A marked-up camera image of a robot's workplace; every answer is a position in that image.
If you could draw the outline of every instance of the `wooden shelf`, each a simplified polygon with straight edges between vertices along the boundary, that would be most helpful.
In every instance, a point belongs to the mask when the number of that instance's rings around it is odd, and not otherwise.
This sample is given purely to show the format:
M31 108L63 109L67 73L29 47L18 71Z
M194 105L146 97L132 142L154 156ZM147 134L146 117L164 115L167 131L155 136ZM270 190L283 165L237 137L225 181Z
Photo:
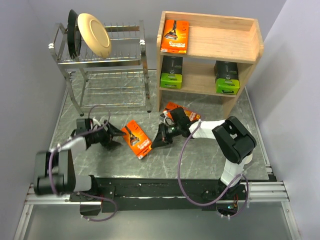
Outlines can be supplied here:
M192 94L207 94L235 98L236 95L216 93L213 64L184 62L181 89L160 87L161 90Z
M189 36L186 54L161 52L161 41L166 20L188 21ZM163 11L156 38L157 51L157 106L160 110L162 91L221 96L223 117L227 118L255 70L263 52L264 43L258 21L253 18L219 16L189 12ZM164 56L189 57L235 62L238 67L240 89L237 95L216 93L213 64L184 61L182 88L160 87Z
M254 52L252 32L200 26L189 27L186 54L160 54L250 64L254 64L258 56Z

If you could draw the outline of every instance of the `dish rack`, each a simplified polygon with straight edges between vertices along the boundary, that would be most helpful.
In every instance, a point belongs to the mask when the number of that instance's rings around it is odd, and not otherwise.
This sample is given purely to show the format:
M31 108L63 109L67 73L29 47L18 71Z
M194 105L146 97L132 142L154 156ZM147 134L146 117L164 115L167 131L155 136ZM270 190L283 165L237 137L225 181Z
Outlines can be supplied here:
M93 106L96 106L95 110L145 109L150 113L143 20L139 21L139 25L104 24L104 29L108 32L112 45L112 52L107 58L102 59L95 55L82 41L80 55L72 59L66 44L68 29L62 23L56 23L54 26L54 34L48 47L66 81L71 102L80 116ZM140 65L142 69L128 68Z

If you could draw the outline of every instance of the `metal dish rack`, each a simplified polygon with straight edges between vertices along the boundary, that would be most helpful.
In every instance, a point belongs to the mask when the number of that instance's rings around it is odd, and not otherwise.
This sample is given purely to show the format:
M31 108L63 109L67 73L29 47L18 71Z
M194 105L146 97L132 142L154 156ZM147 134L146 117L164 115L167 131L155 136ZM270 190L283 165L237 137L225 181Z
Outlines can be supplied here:
M49 51L66 81L71 102L83 116L93 106L95 110L129 111L145 109L151 112L149 75L146 56L144 22L139 25L104 25L112 44L108 58L100 58L82 41L80 56L71 59L67 47L67 29L56 23ZM77 100L74 85L81 81Z

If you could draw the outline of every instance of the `orange box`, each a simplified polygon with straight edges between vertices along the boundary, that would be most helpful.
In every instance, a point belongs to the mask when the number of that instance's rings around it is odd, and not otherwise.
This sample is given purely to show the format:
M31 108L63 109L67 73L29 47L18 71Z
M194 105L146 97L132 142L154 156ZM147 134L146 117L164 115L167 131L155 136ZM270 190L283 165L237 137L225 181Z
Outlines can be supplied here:
M126 133L123 138L138 159L150 152L152 142L135 120L131 120L121 131Z
M190 111L186 107L180 106L180 105L178 105L178 104L176 104L176 103L174 103L172 101L168 102L168 104L165 106L163 112L164 111L170 111L170 110L173 110L173 109L176 109L176 108L179 108L179 107L183 108L185 114L189 117L191 122L201 118L201 116L198 113ZM170 112L167 113L167 116L168 116L168 118L172 119Z
M174 54L187 53L188 35L188 21L166 20L160 51Z

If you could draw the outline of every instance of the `black pan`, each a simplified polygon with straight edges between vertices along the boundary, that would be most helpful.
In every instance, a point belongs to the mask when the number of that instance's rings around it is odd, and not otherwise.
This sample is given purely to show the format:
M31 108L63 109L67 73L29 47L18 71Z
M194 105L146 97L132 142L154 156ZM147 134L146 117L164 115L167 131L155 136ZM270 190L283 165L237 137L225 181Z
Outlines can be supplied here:
M77 24L78 14L74 10L70 10L68 16L67 43L70 58L75 59L80 55L81 49L81 33Z

